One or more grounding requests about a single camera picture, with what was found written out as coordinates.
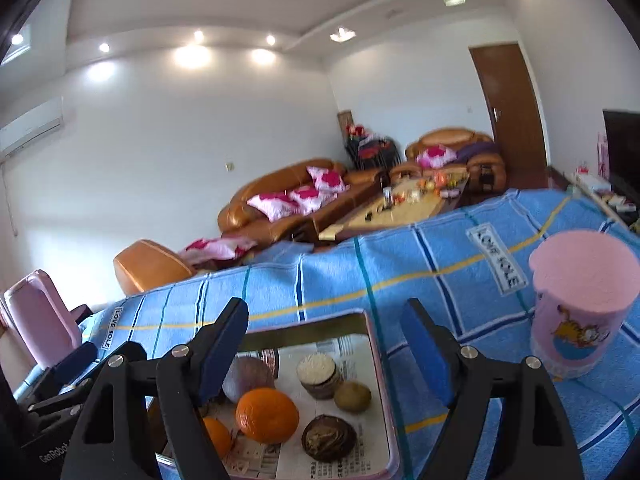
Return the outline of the wooden coffee table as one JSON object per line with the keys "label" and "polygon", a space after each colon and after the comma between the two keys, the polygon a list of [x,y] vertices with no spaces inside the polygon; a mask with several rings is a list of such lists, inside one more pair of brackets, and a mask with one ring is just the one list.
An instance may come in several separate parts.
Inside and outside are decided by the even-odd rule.
{"label": "wooden coffee table", "polygon": [[462,169],[431,172],[422,178],[402,178],[382,193],[337,220],[319,234],[322,243],[408,226],[454,210],[462,199],[469,174]]}

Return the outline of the brown-green kiwi fruit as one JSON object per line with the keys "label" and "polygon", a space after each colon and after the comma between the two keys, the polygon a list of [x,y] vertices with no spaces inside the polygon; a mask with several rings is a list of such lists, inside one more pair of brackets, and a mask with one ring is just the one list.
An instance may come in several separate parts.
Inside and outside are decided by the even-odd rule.
{"label": "brown-green kiwi fruit", "polygon": [[352,414],[359,414],[367,411],[369,408],[372,393],[362,382],[345,380],[335,389],[333,400],[340,410]]}

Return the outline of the dark brown passion fruit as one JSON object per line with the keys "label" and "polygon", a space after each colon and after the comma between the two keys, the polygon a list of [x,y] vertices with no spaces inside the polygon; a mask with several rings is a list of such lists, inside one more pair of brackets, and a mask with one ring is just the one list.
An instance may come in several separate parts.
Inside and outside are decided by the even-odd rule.
{"label": "dark brown passion fruit", "polygon": [[346,420],[319,415],[305,427],[300,443],[304,452],[314,460],[332,463],[352,452],[357,443],[357,434]]}

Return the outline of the pink metal tin box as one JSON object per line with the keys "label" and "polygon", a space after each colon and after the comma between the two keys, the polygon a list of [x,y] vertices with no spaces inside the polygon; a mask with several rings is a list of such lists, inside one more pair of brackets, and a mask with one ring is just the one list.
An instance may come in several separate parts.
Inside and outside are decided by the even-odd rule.
{"label": "pink metal tin box", "polygon": [[[370,406],[361,414],[340,410],[332,400],[316,400],[298,380],[296,367],[308,354],[325,353],[334,359],[338,374],[367,386]],[[250,330],[239,354],[261,358],[273,369],[274,384],[299,411],[294,436],[279,445],[250,440],[240,432],[234,418],[235,405],[227,400],[209,407],[208,414],[226,426],[233,439],[224,466],[232,479],[398,479],[401,458],[378,352],[374,326],[363,310],[315,318],[296,325]],[[319,463],[302,447],[302,434],[319,415],[341,417],[352,425],[357,442],[349,456],[339,462]]]}

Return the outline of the pink electric kettle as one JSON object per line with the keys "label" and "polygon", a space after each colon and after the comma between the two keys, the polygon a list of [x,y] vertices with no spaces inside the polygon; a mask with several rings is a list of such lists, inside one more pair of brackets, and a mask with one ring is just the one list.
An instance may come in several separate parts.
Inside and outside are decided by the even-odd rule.
{"label": "pink electric kettle", "polygon": [[35,270],[4,293],[10,319],[41,368],[55,366],[82,343],[80,329],[50,276]]}

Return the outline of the dark purple round fruit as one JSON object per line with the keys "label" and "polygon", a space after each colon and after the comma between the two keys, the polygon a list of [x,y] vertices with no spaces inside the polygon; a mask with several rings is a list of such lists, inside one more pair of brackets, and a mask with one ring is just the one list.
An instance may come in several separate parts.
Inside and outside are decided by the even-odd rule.
{"label": "dark purple round fruit", "polygon": [[222,383],[224,395],[233,403],[254,389],[273,388],[274,377],[268,365],[254,356],[237,356],[233,359]]}

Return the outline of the white wall air conditioner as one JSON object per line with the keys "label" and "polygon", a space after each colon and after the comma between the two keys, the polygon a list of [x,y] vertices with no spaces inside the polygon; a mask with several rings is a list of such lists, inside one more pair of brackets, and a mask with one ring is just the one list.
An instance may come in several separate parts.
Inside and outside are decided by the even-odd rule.
{"label": "white wall air conditioner", "polygon": [[53,98],[1,128],[1,159],[11,157],[27,144],[63,127],[63,100]]}

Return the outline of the brown leather ottoman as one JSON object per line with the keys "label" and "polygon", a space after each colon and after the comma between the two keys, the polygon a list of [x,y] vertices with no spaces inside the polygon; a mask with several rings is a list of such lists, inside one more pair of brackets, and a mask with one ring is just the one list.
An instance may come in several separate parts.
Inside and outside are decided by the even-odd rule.
{"label": "brown leather ottoman", "polygon": [[114,259],[116,280],[126,296],[188,280],[196,271],[175,252],[152,240],[137,240]]}

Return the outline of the pink cartoon cup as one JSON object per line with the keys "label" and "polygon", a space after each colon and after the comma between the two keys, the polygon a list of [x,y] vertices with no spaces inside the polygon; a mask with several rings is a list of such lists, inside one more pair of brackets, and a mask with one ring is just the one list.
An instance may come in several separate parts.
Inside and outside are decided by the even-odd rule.
{"label": "pink cartoon cup", "polygon": [[530,346],[554,376],[595,367],[639,296],[639,259],[622,240],[564,231],[529,256],[537,299]]}

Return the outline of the brown wooden door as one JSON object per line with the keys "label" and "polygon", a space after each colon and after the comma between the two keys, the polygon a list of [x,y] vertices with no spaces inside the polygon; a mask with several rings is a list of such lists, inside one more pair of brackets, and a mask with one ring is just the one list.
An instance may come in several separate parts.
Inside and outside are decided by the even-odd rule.
{"label": "brown wooden door", "polygon": [[547,151],[532,80],[520,46],[472,47],[492,133],[506,163],[511,188],[546,185]]}

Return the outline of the printed paper liner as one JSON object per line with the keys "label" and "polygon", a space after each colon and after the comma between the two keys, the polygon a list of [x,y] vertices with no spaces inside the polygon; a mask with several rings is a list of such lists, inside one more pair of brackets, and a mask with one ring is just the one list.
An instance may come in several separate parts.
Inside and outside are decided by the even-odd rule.
{"label": "printed paper liner", "polygon": [[[332,400],[314,399],[300,384],[296,375],[298,362],[308,354],[325,353],[334,359],[343,378],[366,385],[372,393],[367,411],[349,414]],[[298,344],[274,350],[255,350],[255,358],[274,365],[276,388],[285,393],[299,411],[296,433],[281,444],[262,444],[248,438],[235,421],[235,404],[224,399],[209,402],[205,415],[220,420],[230,432],[233,445],[224,458],[224,466],[235,479],[385,479],[393,477],[397,468],[387,430],[385,412],[378,386],[378,370],[372,354],[370,338],[348,334],[309,344]],[[357,443],[349,456],[332,463],[320,463],[304,451],[300,438],[311,419],[319,415],[341,417],[357,434]]]}

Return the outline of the stacked dark chairs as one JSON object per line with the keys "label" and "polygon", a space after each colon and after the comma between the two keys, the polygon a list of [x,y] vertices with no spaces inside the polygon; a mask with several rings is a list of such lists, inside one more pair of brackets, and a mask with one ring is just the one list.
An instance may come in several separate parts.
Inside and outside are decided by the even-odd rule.
{"label": "stacked dark chairs", "polygon": [[401,163],[395,141],[388,136],[377,136],[363,125],[347,125],[345,150],[357,170],[390,169]]}

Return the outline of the large orange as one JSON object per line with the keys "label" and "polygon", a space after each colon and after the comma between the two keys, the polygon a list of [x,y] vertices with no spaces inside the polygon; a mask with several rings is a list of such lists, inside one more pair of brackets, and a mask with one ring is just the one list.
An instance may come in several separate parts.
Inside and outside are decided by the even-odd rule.
{"label": "large orange", "polygon": [[262,444],[286,442],[299,425],[299,411],[294,402],[273,388],[257,388],[243,394],[234,416],[239,430]]}

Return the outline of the blue plaid tablecloth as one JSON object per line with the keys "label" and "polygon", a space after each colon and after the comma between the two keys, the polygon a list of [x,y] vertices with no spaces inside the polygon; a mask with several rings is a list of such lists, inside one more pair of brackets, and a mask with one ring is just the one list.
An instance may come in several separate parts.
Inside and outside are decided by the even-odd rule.
{"label": "blue plaid tablecloth", "polygon": [[552,190],[510,191],[412,226],[360,236],[320,254],[205,274],[118,300],[80,326],[108,356],[127,340],[161,356],[218,318],[229,299],[250,311],[250,327],[296,325],[360,309],[375,327],[398,425],[402,474],[416,478],[442,429],[444,406],[427,391],[399,324],[411,298],[458,341],[491,359],[518,362],[530,351],[536,294],[531,282],[504,292],[497,268],[472,241],[487,228],[530,277],[530,254],[547,238],[591,230],[637,250],[637,235],[585,198]]}

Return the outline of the black television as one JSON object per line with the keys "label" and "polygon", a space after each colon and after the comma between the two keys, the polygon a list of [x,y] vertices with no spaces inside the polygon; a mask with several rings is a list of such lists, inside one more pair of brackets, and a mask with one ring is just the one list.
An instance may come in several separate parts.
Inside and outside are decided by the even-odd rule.
{"label": "black television", "polygon": [[626,110],[604,110],[611,182],[639,199],[640,115]]}

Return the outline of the brown leather three-seat sofa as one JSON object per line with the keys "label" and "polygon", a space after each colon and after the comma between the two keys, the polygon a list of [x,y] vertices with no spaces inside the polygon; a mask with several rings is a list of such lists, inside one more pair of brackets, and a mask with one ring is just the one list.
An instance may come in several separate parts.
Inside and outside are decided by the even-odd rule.
{"label": "brown leather three-seat sofa", "polygon": [[346,214],[378,195],[387,177],[380,168],[349,171],[316,158],[244,185],[218,214],[224,237],[245,236],[260,247],[280,240],[315,242]]}

